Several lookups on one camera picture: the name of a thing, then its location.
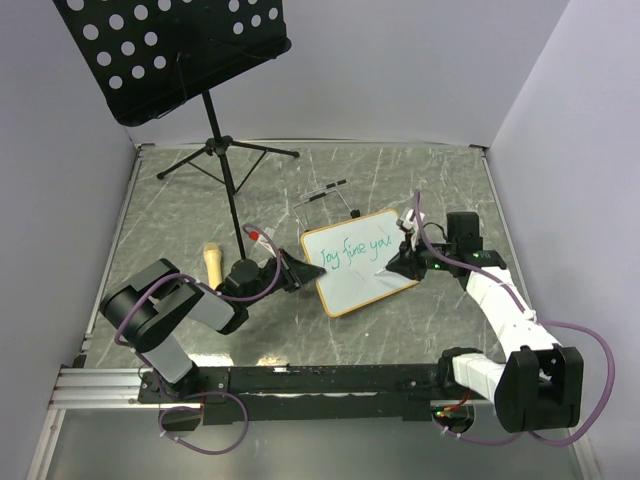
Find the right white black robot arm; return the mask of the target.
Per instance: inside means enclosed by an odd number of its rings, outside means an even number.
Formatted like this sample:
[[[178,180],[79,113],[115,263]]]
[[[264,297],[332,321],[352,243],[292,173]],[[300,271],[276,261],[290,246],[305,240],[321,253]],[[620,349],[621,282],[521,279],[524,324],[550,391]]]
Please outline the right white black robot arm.
[[[448,349],[438,361],[438,390],[448,398],[468,389],[480,395],[494,405],[501,426],[510,433],[575,426],[583,358],[537,321],[504,259],[485,248],[478,214],[447,214],[442,243],[426,242],[420,212],[406,210],[396,225],[404,238],[386,271],[414,281],[428,271],[450,273],[486,317],[506,358],[498,363],[477,349]]]

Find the yellow framed whiteboard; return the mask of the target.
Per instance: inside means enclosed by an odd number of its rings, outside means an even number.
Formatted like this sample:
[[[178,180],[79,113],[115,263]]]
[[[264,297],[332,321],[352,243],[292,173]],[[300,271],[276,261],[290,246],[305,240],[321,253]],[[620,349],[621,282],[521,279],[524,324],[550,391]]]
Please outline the yellow framed whiteboard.
[[[343,316],[417,284],[396,273],[375,275],[404,240],[398,218],[396,210],[385,209],[301,236],[307,261],[326,269],[316,286],[328,316]]]

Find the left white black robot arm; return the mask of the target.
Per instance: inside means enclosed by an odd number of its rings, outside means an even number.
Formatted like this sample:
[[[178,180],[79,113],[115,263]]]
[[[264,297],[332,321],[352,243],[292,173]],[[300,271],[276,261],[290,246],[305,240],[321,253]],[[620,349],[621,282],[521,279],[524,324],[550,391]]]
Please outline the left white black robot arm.
[[[251,259],[235,262],[210,287],[161,258],[105,294],[99,311],[116,329],[114,342],[131,348],[154,369],[162,390],[184,402],[200,388],[199,367],[174,336],[184,319],[229,335],[248,320],[248,308],[257,301],[278,290],[294,292],[325,273],[281,249],[262,266]]]

